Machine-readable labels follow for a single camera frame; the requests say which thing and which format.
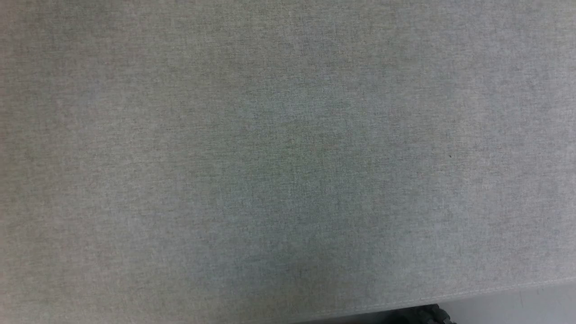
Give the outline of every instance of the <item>gray fabric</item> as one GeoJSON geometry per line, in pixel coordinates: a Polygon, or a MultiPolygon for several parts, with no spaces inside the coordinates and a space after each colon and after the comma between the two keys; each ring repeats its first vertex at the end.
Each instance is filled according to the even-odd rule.
{"type": "Polygon", "coordinates": [[[0,3],[2,323],[576,276],[576,4],[0,3]]]}

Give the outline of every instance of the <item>gray sofa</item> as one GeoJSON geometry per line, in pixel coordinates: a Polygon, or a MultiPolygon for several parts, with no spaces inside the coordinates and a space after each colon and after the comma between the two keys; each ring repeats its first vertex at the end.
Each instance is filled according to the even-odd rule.
{"type": "Polygon", "coordinates": [[[576,276],[576,3],[0,4],[2,323],[289,323],[576,276]]]}

